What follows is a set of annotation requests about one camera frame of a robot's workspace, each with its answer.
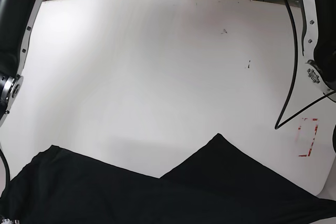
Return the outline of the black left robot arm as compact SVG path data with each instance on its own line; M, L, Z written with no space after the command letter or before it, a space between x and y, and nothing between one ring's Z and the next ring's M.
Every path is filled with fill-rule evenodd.
M276 120L275 129L279 129L325 98L335 101L335 0L299 0L303 21L301 39L297 36L296 23L289 2L288 0L283 1L292 26L295 59L290 88ZM299 50L302 50L302 55L308 65L308 78L318 87L323 96L282 121L295 86Z

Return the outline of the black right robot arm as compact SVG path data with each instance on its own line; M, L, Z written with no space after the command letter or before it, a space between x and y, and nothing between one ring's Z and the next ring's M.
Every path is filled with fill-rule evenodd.
M1 122L22 86L31 30L43 0L1 0Z

